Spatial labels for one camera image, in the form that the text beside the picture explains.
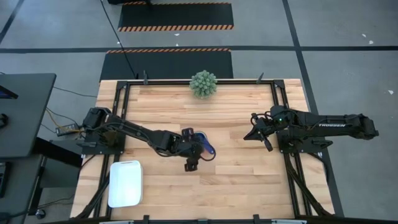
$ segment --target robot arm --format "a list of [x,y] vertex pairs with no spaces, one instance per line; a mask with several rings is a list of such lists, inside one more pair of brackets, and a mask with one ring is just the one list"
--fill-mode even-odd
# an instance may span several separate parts
[[287,128],[289,144],[297,144],[310,137],[351,136],[370,140],[379,135],[371,119],[363,114],[343,116],[320,116],[309,112],[273,106],[270,114],[252,114],[253,129],[244,140],[264,141],[268,151],[272,150],[267,137]]
[[150,130],[112,114],[107,108],[91,108],[83,121],[87,133],[96,132],[101,136],[101,143],[113,146],[116,133],[123,133],[145,141],[162,157],[186,157],[185,171],[197,170],[203,147],[194,137],[193,129],[182,130],[182,135],[170,131]]

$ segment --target black floor mat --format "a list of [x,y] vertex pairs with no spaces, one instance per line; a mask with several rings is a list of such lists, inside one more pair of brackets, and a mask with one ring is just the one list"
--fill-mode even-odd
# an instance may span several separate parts
[[[192,78],[207,70],[217,78],[233,78],[229,49],[136,49],[126,50],[133,70],[143,79],[145,70],[149,79]],[[101,80],[134,79],[122,50],[110,50],[105,56]]]
[[228,30],[234,26],[232,6],[227,2],[125,3],[119,31]]

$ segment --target green plush toy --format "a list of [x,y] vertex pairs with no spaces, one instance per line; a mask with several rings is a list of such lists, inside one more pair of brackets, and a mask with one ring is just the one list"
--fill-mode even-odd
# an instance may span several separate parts
[[216,92],[216,83],[216,76],[204,70],[192,76],[189,87],[193,90],[193,94],[196,97],[203,99]]

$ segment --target wooden table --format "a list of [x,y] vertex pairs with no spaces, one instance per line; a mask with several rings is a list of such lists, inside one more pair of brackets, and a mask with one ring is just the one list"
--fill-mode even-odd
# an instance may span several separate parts
[[[300,80],[284,81],[290,107],[307,111]],[[112,108],[116,83],[101,82],[96,106]],[[253,214],[260,214],[260,218],[293,218],[276,136],[269,138],[274,146],[272,152],[262,142],[243,140],[252,128],[251,113],[263,113],[272,106],[271,88],[264,85],[219,85],[217,93],[207,100],[194,98],[184,85],[132,86],[128,121],[176,133],[188,127],[204,131],[217,157],[211,162],[200,161],[195,172],[185,172],[184,158],[160,157],[145,142],[127,137],[120,160],[138,160],[142,164],[144,196],[138,206],[113,209],[112,220],[142,220],[143,215],[150,215],[151,220],[252,219]],[[322,163],[306,154],[301,156],[309,190],[333,213]],[[78,215],[96,192],[102,161],[103,156],[96,156],[81,170],[71,217]],[[301,193],[297,193],[304,214]],[[105,214],[107,196],[106,192],[101,215]]]

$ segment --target hazard tape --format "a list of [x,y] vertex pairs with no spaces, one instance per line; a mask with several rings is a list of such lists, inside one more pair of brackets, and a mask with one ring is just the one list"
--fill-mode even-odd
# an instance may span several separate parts
[[[146,2],[127,2],[126,5],[146,4]],[[152,5],[176,5],[176,4],[230,4],[230,2],[181,2],[181,3],[152,3]]]
[[175,30],[230,30],[234,25],[184,25],[184,26],[138,26],[119,27],[120,32],[144,32],[144,31],[175,31]]
[[[225,52],[231,51],[230,49],[136,49],[136,50],[124,50],[125,53],[161,53],[161,52]],[[123,50],[109,50],[107,54],[123,53]]]

